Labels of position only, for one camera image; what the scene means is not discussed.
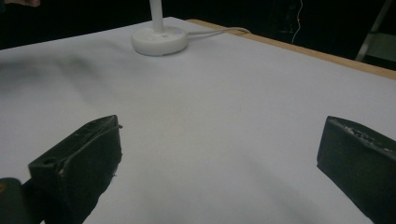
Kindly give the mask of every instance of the white pole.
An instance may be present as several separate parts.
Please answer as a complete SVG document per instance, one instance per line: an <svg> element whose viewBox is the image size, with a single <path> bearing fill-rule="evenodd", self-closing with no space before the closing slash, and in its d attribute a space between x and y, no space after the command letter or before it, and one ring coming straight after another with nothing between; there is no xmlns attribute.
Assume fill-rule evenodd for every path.
<svg viewBox="0 0 396 224"><path fill-rule="evenodd" d="M161 0L149 0L154 34L163 33L163 4Z"/></svg>

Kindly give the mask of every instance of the white tabletop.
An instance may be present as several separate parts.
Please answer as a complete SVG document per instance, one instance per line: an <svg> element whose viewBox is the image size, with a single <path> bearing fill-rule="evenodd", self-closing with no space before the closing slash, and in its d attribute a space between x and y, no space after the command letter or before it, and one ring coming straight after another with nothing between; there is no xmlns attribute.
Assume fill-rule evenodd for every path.
<svg viewBox="0 0 396 224"><path fill-rule="evenodd" d="M228 34L147 57L149 25L0 51L0 177L115 114L122 161L86 224L371 223L316 156L327 116L396 139L396 80Z"/></svg>

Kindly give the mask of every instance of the white cable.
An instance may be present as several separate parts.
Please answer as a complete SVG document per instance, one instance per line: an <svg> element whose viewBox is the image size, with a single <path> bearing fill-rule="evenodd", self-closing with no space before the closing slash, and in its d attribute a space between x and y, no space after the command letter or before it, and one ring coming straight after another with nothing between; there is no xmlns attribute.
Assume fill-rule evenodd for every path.
<svg viewBox="0 0 396 224"><path fill-rule="evenodd" d="M298 29L297 29L296 33L294 33L293 39L291 40L291 44L294 44L294 38L297 36L298 32L299 32L300 29L301 29L301 24L300 24L300 12L301 12L301 10L303 9L303 6L304 6L304 5L303 5L303 0L300 0L300 3L301 3L301 6L300 6L300 9L298 10L298 13L297 13Z"/></svg>
<svg viewBox="0 0 396 224"><path fill-rule="evenodd" d="M223 28L223 29L211 30L211 31L193 31L193 32L188 32L187 35L211 35L211 34L216 34L216 33L223 33L223 32L230 31L230 30L237 30L237 31L242 31L242 32L251 34L251 32L245 28L229 27L229 28Z"/></svg>

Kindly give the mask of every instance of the white base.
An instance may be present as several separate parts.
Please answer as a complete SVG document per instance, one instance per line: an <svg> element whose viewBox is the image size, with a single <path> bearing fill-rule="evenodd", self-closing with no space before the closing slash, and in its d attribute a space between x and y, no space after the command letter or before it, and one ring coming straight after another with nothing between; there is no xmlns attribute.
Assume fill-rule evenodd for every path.
<svg viewBox="0 0 396 224"><path fill-rule="evenodd" d="M183 50L187 46L187 32L165 26L163 33L144 28L132 34L132 45L138 53L148 56L162 56Z"/></svg>

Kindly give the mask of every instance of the wooden table edge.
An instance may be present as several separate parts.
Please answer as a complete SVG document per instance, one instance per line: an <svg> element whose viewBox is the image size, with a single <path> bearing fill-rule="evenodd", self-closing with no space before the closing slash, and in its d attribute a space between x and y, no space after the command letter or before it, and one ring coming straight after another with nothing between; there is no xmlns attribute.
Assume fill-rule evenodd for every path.
<svg viewBox="0 0 396 224"><path fill-rule="evenodd" d="M198 25L202 25L208 28L212 28L212 29L221 29L224 28L223 26L220 25L216 25L207 21L200 21L200 20L196 20L196 19L190 19L187 20L189 22L198 24ZM302 48L299 46L295 46L292 44L288 44L288 43L284 43L281 41L277 41L274 39L270 39L270 38L266 38L260 35L253 35L253 34L247 34L245 32L242 31L229 31L228 33L233 34L233 35L238 35L238 36L242 36L244 38L248 38L251 40L255 40L255 41L259 41L265 44L270 44L273 46L277 46L280 47L282 49L289 49L295 52L299 52L305 55L309 55L315 58L319 58L321 60L325 60L331 63L337 63L337 64L341 64L343 66L346 67L350 67L350 68L354 68L363 72L367 72L367 73L372 73L381 77L387 77L387 78L391 78L391 79L396 79L396 71L393 70L389 70L386 68L382 68L382 67L378 67L378 66L374 66L374 65L370 65L367 63L360 63L360 62L356 62L353 60L349 60L346 58L341 58L338 56L334 56L331 54L327 54L327 53L323 53L323 52L319 52L316 50L312 50L312 49L306 49L306 48Z"/></svg>

